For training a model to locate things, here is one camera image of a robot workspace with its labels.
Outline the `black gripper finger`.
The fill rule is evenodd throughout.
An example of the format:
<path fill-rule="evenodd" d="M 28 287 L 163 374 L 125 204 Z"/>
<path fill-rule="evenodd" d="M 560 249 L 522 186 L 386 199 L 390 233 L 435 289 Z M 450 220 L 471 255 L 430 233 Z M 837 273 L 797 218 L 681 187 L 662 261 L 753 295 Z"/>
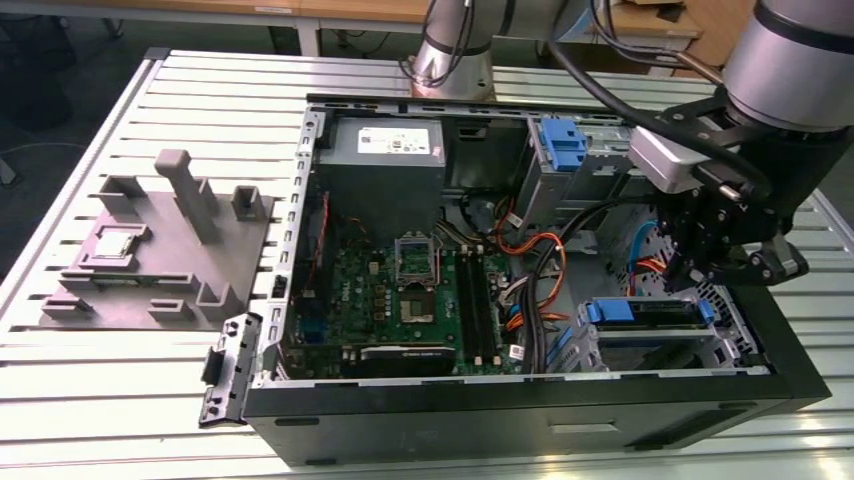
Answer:
<path fill-rule="evenodd" d="M 676 248 L 666 268 L 666 289 L 685 290 L 700 284 L 774 286 L 809 272 L 809 262 L 784 237 L 764 242 L 750 254 L 741 246 L 706 239 Z"/>
<path fill-rule="evenodd" d="M 657 194 L 662 233 L 670 239 L 672 260 L 725 260 L 732 247 L 722 240 L 733 202 L 716 192 Z"/>

